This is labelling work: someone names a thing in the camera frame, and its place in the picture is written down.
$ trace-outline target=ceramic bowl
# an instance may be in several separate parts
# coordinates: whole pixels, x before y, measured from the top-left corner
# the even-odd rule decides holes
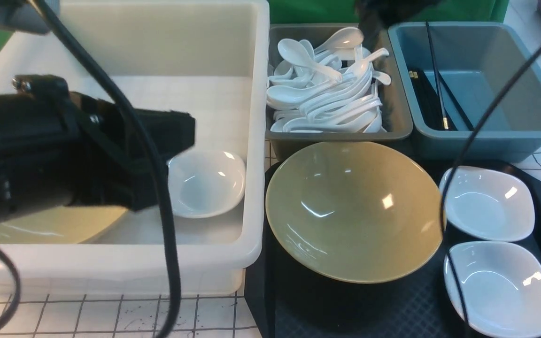
[[[442,176],[440,191],[450,171]],[[459,167],[455,176],[446,199],[446,214],[458,229],[502,242],[516,242],[533,232],[532,194],[517,177],[476,167]]]
[[[410,158],[376,143],[317,143],[269,182],[266,214],[307,268],[350,283],[382,283],[422,267],[442,242],[440,191]]]
[[[0,223],[0,244],[79,244],[102,235],[123,207],[56,207]]]
[[[230,152],[188,150],[168,162],[168,189],[176,216],[224,214],[243,199],[245,164]]]
[[[496,338],[541,337],[541,265],[507,242],[468,242],[450,249],[473,329]],[[463,316],[455,278],[444,261],[450,301]]]

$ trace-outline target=black tray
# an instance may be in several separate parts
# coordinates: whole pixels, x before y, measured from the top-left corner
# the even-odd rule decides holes
[[[451,165],[446,161],[418,163],[436,182]],[[541,263],[541,182],[504,162],[466,164],[508,173],[527,184],[534,200],[535,229],[517,244]],[[278,166],[267,171],[267,187]],[[451,246],[478,240],[451,225],[446,237]],[[310,271],[285,252],[265,217],[262,254],[246,270],[245,299],[263,338],[462,338],[464,323],[444,285],[446,249],[443,243],[427,264],[400,280],[337,282]]]

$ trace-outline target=green backdrop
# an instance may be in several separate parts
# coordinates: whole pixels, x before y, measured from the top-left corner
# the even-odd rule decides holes
[[[269,0],[272,23],[356,22],[354,0]],[[504,21],[509,0],[444,0],[413,21]],[[0,50],[11,34],[0,31]]]

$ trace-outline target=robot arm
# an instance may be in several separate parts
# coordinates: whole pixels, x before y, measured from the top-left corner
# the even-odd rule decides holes
[[[59,9],[59,2],[50,0]],[[0,27],[46,33],[23,0],[0,0]],[[0,222],[56,206],[157,204],[141,146],[116,105],[69,92],[52,75],[10,79],[0,95]],[[137,110],[163,160],[193,146],[186,113]]]
[[[365,44],[374,46],[381,30],[404,22],[440,2],[442,0],[356,0],[359,28],[364,33]]]

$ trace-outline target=grid pattern table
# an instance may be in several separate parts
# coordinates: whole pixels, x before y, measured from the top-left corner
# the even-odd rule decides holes
[[[0,295],[0,314],[10,300]],[[22,295],[2,338],[152,338],[168,295]],[[260,338],[242,288],[229,296],[185,297],[171,338]]]
[[[505,23],[535,51],[541,44],[537,0],[510,0]],[[265,169],[277,162],[270,143]],[[517,167],[541,180],[541,148]],[[0,314],[9,302],[0,295]],[[22,295],[19,311],[2,338],[152,338],[168,311],[167,295]],[[234,295],[183,298],[171,338],[260,338],[243,298]]]

